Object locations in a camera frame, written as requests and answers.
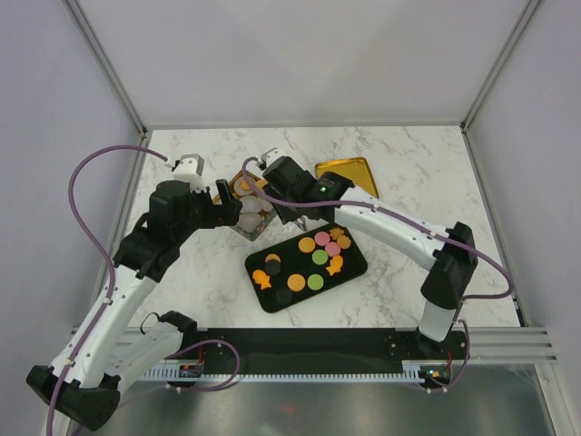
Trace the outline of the square cookie tin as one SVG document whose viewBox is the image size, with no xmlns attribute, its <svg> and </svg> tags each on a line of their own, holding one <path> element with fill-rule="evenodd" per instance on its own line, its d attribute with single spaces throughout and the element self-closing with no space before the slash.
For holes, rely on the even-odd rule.
<svg viewBox="0 0 581 436">
<path fill-rule="evenodd" d="M 273 206 L 253 190 L 241 190 L 239 186 L 241 180 L 244 180 L 244 178 L 242 173 L 238 172 L 228 182 L 233 196 L 242 202 L 240 219 L 231 229 L 253 242 L 269 226 L 276 213 Z"/>
</svg>

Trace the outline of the gold tin lid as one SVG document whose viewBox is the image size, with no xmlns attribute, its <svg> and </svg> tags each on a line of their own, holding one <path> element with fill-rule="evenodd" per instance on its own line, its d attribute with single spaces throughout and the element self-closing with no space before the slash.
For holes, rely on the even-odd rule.
<svg viewBox="0 0 581 436">
<path fill-rule="evenodd" d="M 329 160 L 315 164 L 315 174 L 321 177 L 327 172 L 333 172 L 350 179 L 356 185 L 375 198 L 379 198 L 379 190 L 374 180 L 369 162 L 365 157 L 351 157 Z"/>
</svg>

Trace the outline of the green cookie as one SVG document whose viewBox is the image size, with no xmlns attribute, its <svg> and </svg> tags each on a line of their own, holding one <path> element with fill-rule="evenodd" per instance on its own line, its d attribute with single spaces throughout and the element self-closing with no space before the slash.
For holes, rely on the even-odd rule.
<svg viewBox="0 0 581 436">
<path fill-rule="evenodd" d="M 328 261 L 329 256 L 325 250 L 319 249 L 312 253 L 311 259 L 317 265 L 324 265 Z"/>
<path fill-rule="evenodd" d="M 319 274 L 311 274 L 307 279 L 307 285 L 312 291 L 319 291 L 324 286 L 324 279 Z"/>
</svg>

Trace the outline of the orange fish cookie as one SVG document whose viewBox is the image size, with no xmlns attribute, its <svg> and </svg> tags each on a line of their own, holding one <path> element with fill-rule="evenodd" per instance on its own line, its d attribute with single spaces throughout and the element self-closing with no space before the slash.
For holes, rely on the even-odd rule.
<svg viewBox="0 0 581 436">
<path fill-rule="evenodd" d="M 251 278 L 253 282 L 260 287 L 261 290 L 271 288 L 271 277 L 265 271 L 260 269 L 253 271 Z"/>
<path fill-rule="evenodd" d="M 341 272 L 344 261 L 341 255 L 336 255 L 330 258 L 330 263 L 326 267 L 329 276 L 333 276 Z"/>
</svg>

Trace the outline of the metal tongs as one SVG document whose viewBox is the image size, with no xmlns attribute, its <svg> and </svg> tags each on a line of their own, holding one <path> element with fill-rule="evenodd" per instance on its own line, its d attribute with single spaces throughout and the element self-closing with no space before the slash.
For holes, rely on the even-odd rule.
<svg viewBox="0 0 581 436">
<path fill-rule="evenodd" d="M 306 219 L 304 217 L 299 217 L 296 221 L 295 221 L 296 226 L 301 229 L 303 232 L 307 232 L 308 231 L 308 225 L 306 222 Z"/>
</svg>

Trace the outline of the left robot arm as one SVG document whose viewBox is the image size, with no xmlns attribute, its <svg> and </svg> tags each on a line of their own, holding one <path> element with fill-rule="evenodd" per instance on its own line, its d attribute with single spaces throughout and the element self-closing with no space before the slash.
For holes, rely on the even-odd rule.
<svg viewBox="0 0 581 436">
<path fill-rule="evenodd" d="M 108 262 L 110 278 L 73 339 L 49 365 L 35 365 L 27 384 L 48 405 L 46 432 L 56 412 L 89 431 L 113 416 L 124 392 L 160 360 L 189 358 L 199 345 L 197 323 L 170 311 L 122 354 L 113 350 L 143 300 L 198 230 L 233 226 L 242 208 L 227 182 L 216 183 L 220 203 L 206 188 L 182 181 L 159 183 L 149 210 L 122 239 Z"/>
</svg>

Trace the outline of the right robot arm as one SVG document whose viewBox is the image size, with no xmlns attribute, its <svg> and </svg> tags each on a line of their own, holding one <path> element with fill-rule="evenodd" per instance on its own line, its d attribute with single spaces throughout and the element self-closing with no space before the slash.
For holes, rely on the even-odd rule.
<svg viewBox="0 0 581 436">
<path fill-rule="evenodd" d="M 431 224 L 400 212 L 333 172 L 315 178 L 294 159 L 272 149 L 258 163 L 283 223 L 306 218 L 337 224 L 385 243 L 428 272 L 420 292 L 425 299 L 415 335 L 420 355 L 436 358 L 448 347 L 448 332 L 460 300 L 478 266 L 469 226 Z"/>
</svg>

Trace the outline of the orange cookie under black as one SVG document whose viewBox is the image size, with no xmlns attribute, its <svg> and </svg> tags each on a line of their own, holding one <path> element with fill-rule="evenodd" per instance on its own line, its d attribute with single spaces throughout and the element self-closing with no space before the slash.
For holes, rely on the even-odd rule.
<svg viewBox="0 0 581 436">
<path fill-rule="evenodd" d="M 280 256 L 279 256 L 279 255 L 277 255 L 277 254 L 275 254 L 275 253 L 270 253 L 270 254 L 268 254 L 268 255 L 266 256 L 266 258 L 265 258 L 265 262 L 267 263 L 267 262 L 270 262 L 270 261 L 274 261 L 274 262 L 277 262 L 277 263 L 279 263 L 279 262 L 281 261 L 281 258 L 280 258 Z"/>
</svg>

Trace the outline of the pink cookie upper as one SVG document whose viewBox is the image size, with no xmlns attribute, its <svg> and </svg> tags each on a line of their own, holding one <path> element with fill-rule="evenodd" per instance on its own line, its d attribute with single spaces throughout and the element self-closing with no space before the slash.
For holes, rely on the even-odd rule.
<svg viewBox="0 0 581 436">
<path fill-rule="evenodd" d="M 330 242 L 330 234 L 327 232 L 317 232 L 313 239 L 319 246 L 326 246 Z"/>
</svg>

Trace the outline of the pink cookie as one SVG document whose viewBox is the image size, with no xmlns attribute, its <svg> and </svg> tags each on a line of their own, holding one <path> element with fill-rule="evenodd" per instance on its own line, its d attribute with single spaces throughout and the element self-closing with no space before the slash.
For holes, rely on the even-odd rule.
<svg viewBox="0 0 581 436">
<path fill-rule="evenodd" d="M 329 257 L 334 257 L 340 254 L 341 248 L 336 242 L 329 242 L 325 245 L 325 252 Z"/>
<path fill-rule="evenodd" d="M 327 232 L 317 232 L 313 239 L 319 246 L 326 246 L 330 242 L 330 234 Z"/>
</svg>

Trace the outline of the black sandwich cookie upper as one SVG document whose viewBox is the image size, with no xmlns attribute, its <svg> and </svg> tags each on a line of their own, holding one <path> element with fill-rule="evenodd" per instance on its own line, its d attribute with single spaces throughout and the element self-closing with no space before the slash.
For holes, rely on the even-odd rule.
<svg viewBox="0 0 581 436">
<path fill-rule="evenodd" d="M 269 276 L 276 276 L 281 272 L 281 263 L 274 259 L 268 260 L 265 263 L 264 271 Z"/>
</svg>

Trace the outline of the black sandwich cookie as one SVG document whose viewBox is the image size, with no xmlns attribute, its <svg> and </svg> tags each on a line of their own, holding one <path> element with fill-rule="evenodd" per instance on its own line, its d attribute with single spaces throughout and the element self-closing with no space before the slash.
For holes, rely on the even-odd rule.
<svg viewBox="0 0 581 436">
<path fill-rule="evenodd" d="M 275 293 L 275 301 L 281 306 L 290 305 L 293 301 L 293 291 L 288 288 L 280 288 Z"/>
<path fill-rule="evenodd" d="M 268 260 L 265 263 L 264 271 L 269 276 L 276 276 L 281 272 L 281 263 L 274 259 Z"/>
</svg>

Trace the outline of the orange flower cookie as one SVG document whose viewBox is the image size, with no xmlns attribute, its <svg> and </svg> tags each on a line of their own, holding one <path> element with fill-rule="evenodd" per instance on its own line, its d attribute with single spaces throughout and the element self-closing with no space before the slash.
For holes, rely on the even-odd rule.
<svg viewBox="0 0 581 436">
<path fill-rule="evenodd" d="M 328 230 L 331 240 L 338 240 L 343 234 L 344 230 L 340 227 L 333 227 Z"/>
</svg>

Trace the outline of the pink cookie lower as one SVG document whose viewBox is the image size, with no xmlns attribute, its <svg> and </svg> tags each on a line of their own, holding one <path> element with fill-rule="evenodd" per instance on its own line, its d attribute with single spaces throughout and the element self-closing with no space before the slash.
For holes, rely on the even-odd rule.
<svg viewBox="0 0 581 436">
<path fill-rule="evenodd" d="M 329 257 L 334 257 L 340 254 L 341 248 L 336 242 L 329 242 L 325 245 L 325 252 Z"/>
</svg>

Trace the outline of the orange leaf cookie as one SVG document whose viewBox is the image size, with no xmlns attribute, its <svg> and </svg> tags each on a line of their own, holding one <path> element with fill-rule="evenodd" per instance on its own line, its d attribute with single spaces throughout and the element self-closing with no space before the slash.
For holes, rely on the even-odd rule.
<svg viewBox="0 0 581 436">
<path fill-rule="evenodd" d="M 337 238 L 336 243 L 341 250 L 347 250 L 350 248 L 352 240 L 349 238 L 349 236 L 343 234 Z"/>
</svg>

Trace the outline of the black serving tray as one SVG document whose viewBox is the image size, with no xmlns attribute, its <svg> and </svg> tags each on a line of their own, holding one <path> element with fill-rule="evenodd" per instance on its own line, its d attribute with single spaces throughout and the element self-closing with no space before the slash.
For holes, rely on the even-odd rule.
<svg viewBox="0 0 581 436">
<path fill-rule="evenodd" d="M 333 227 L 342 228 L 344 234 L 352 240 L 352 244 L 349 249 L 341 250 L 339 254 L 342 256 L 344 261 L 341 272 L 329 276 L 326 267 L 329 265 L 331 257 L 329 257 L 324 265 L 317 265 L 311 259 L 314 251 L 319 249 L 325 250 L 325 246 L 319 246 L 316 244 L 316 248 L 312 253 L 302 253 L 299 250 L 299 240 L 303 237 L 311 237 L 313 239 L 313 236 L 317 232 L 328 232 L 328 230 Z M 253 282 L 251 274 L 257 269 L 264 271 L 266 263 L 265 258 L 270 253 L 275 253 L 280 256 L 281 272 L 276 276 L 271 276 L 270 289 L 261 290 L 260 287 Z M 250 254 L 244 261 L 244 267 L 261 308 L 267 313 L 276 313 L 288 309 L 293 305 L 307 301 L 308 299 L 324 292 L 328 292 L 346 282 L 359 278 L 368 270 L 368 263 L 347 228 L 337 224 L 326 224 L 315 230 L 303 233 L 299 236 L 294 236 L 286 241 L 276 243 L 266 249 Z M 301 292 L 293 292 L 293 301 L 290 305 L 278 305 L 275 301 L 275 293 L 280 288 L 288 288 L 287 280 L 294 273 L 301 274 L 305 278 L 306 286 Z M 324 286 L 319 291 L 312 291 L 307 285 L 308 277 L 314 273 L 321 275 L 324 279 Z"/>
</svg>

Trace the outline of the black sandwich cookie lower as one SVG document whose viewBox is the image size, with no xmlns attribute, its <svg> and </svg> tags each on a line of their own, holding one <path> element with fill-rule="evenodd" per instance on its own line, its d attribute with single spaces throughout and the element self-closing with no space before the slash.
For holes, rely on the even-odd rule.
<svg viewBox="0 0 581 436">
<path fill-rule="evenodd" d="M 290 305 L 293 301 L 293 291 L 288 288 L 280 288 L 275 293 L 275 301 L 281 306 Z"/>
</svg>

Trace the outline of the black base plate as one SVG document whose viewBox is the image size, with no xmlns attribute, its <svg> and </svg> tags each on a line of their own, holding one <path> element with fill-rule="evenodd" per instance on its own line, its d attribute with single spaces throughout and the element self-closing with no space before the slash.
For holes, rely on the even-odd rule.
<svg viewBox="0 0 581 436">
<path fill-rule="evenodd" d="M 202 356 L 214 374 L 387 372 L 404 361 L 461 361 L 467 345 L 462 331 L 433 342 L 417 330 L 392 328 L 211 328 L 185 333 L 181 348 L 205 340 L 226 341 L 240 356 L 215 343 L 183 355 Z"/>
</svg>

